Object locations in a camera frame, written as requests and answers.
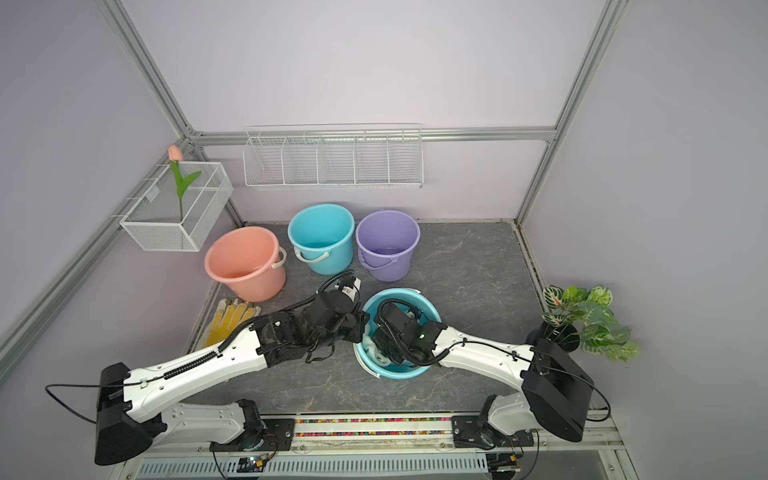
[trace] pink bucket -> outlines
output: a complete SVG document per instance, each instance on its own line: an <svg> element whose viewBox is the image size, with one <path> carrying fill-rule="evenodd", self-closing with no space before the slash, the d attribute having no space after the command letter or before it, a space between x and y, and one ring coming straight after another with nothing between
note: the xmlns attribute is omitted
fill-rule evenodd
<svg viewBox="0 0 768 480"><path fill-rule="evenodd" d="M263 302L277 295L286 282L286 251L275 234L262 227L233 230L211 245L205 271L247 302Z"/></svg>

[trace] bucket handle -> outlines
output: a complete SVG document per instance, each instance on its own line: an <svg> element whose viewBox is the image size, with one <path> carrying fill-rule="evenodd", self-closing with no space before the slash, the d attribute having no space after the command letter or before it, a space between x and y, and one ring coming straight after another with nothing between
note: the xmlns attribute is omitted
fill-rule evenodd
<svg viewBox="0 0 768 480"><path fill-rule="evenodd" d="M295 245L293 246L293 252L296 254L296 258L303 261L304 263L317 263L321 260L325 260L330 256L330 253L325 252L323 255L320 255L319 257L317 257L315 260L307 260L306 258L301 256L301 251L299 250L299 247Z"/></svg>
<svg viewBox="0 0 768 480"><path fill-rule="evenodd" d="M365 257L362 256L362 252L360 252L360 251L357 252L357 258L358 258L358 260L360 260L360 264L361 265L363 265L365 268L367 268L368 270L371 270L371 271L381 270L385 266L390 266L393 263L396 263L397 259L398 259L398 257L394 257L388 263L385 263L382 266L370 266L368 263L366 263L366 259L365 259Z"/></svg>
<svg viewBox="0 0 768 480"><path fill-rule="evenodd" d="M280 248L280 253L283 254L283 259L281 261L277 262L277 263L273 263L272 264L272 268L280 268L280 267L282 267L283 264L286 262L286 258L288 258L288 253L286 253L285 249L282 248L282 247L278 247L278 248Z"/></svg>

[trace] metal rail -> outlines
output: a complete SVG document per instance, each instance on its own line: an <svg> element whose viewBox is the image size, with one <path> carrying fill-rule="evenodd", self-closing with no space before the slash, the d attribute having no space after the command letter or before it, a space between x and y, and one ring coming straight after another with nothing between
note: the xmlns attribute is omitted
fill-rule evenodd
<svg viewBox="0 0 768 480"><path fill-rule="evenodd" d="M197 132L192 128L184 112L181 110L181 106L176 101L176 98L174 98L173 93L171 93L170 87L168 87L160 73L160 69L152 60L147 46L141 40L141 36L131 21L131 17L125 11L122 2L120 0L95 0L95 2L101 12L101 16L104 17L104 21L107 22L115 38L125 50L136 72L141 77L141 80L144 81L144 84L147 85L149 93L157 102L157 106L168 119L176 134L182 141L194 136ZM200 161L209 161L202 150L193 150L193 145L190 142L185 142L184 144L185 147L182 148L184 153L192 153ZM227 205L224 208L236 227L244 225L243 219L237 212L237 208L235 208L232 200L227 201Z"/></svg>
<svg viewBox="0 0 768 480"><path fill-rule="evenodd" d="M546 150L544 150L541 162L539 162L533 180L528 186L528 191L525 193L523 203L520 205L518 216L515 218L515 221L520 226L525 224L525 219L531 212L533 202L541 189L541 185L544 183L549 167L552 165L554 156L558 152L561 140L568 132L568 128L571 126L571 122L576 116L579 105L587 94L589 84L592 81L595 72L598 71L603 55L608 48L608 45L611 43L611 38L613 38L613 34L616 31L619 21L623 17L624 12L627 11L628 4L629 0L607 0L605 7L603 8L600 21L598 22L598 26L594 30L592 40L589 43L587 54L576 74L576 80L571 86L571 90L568 92L568 97L565 100L558 121L554 124L557 133L549 145L547 145Z"/></svg>
<svg viewBox="0 0 768 480"><path fill-rule="evenodd" d="M363 130L291 130L269 131L272 137L348 137L361 135ZM554 139L554 127L493 127L493 128L423 128L423 129L376 129L377 134L421 134L422 141L490 141L490 140L543 140ZM198 147L214 145L245 145L248 133L245 131L202 132L191 141Z"/></svg>
<svg viewBox="0 0 768 480"><path fill-rule="evenodd" d="M182 150L190 148L189 140L186 139L177 141L176 145ZM120 238L124 232L120 226L120 219L135 201L132 198L144 193L151 179L165 168L168 161L166 154L158 164L152 167L145 180L142 180L114 211L115 215L111 215L101 225L74 259L45 287L43 293L16 320L14 326L0 338L0 386Z"/></svg>

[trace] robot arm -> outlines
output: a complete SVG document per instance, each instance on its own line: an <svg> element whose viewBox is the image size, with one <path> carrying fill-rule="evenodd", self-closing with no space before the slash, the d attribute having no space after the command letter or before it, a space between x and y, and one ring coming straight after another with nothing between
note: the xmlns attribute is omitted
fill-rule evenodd
<svg viewBox="0 0 768 480"><path fill-rule="evenodd" d="M335 281L335 289L326 289ZM170 362L129 370L122 363L101 372L96 418L98 465L133 458L152 445L177 442L237 443L257 447L268 434L256 404L178 403L235 376L306 356L336 341L359 343L368 322L360 308L360 280L346 270L315 295L278 312L241 323L223 342Z"/></svg>
<svg viewBox="0 0 768 480"><path fill-rule="evenodd" d="M341 280L336 288L326 292L336 280ZM164 443L258 448L269 432L254 402L178 402L234 376L287 360L306 356L310 363L315 349L340 339L361 342L369 316L360 308L359 286L360 280L348 270L303 302L241 323L222 343L147 368L129 370L118 363L104 369L100 384L109 387L99 389L96 463L112 465ZM414 316L396 304L407 306ZM379 328L372 340L395 363L467 369L516 390L488 397L478 417L480 435L455 439L456 446L492 449L519 430L538 428L581 440L591 379L554 343L542 340L533 347L469 336L443 323L424 322L421 312L399 300L382 302L374 320Z"/></svg>
<svg viewBox="0 0 768 480"><path fill-rule="evenodd" d="M467 446L490 449L500 446L504 436L539 428L571 442L581 441L594 383L559 346L546 339L537 346L486 340L443 323L425 322L421 316L407 302L382 302L374 318L379 328L373 342L395 363L439 363L479 373L516 390L486 399L478 417L480 438Z"/></svg>

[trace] wire basket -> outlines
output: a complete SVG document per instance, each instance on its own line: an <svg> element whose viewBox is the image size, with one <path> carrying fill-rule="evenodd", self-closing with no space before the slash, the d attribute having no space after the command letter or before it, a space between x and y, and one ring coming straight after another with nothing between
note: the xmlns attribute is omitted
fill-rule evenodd
<svg viewBox="0 0 768 480"><path fill-rule="evenodd" d="M424 154L419 129L248 132L245 183L287 188L421 187Z"/></svg>
<svg viewBox="0 0 768 480"><path fill-rule="evenodd" d="M179 171L185 177L201 172L182 198L182 214L174 172L166 166L120 221L142 250L199 252L230 199L232 183L222 164L185 161Z"/></svg>

